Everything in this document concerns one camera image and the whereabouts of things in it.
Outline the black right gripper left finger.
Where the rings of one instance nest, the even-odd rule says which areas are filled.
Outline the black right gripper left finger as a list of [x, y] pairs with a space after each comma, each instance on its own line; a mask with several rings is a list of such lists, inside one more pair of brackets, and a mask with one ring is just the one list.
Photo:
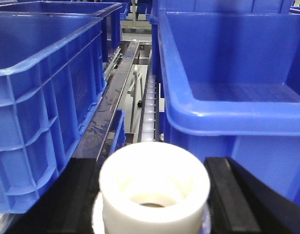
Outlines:
[[92, 211], [99, 191], [95, 159], [73, 158], [64, 172], [8, 234], [92, 234]]

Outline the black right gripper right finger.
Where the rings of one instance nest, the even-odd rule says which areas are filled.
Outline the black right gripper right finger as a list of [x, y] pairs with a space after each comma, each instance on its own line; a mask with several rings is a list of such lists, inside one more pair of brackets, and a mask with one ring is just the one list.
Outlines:
[[212, 234], [300, 234], [300, 206], [231, 158], [208, 157], [204, 166]]

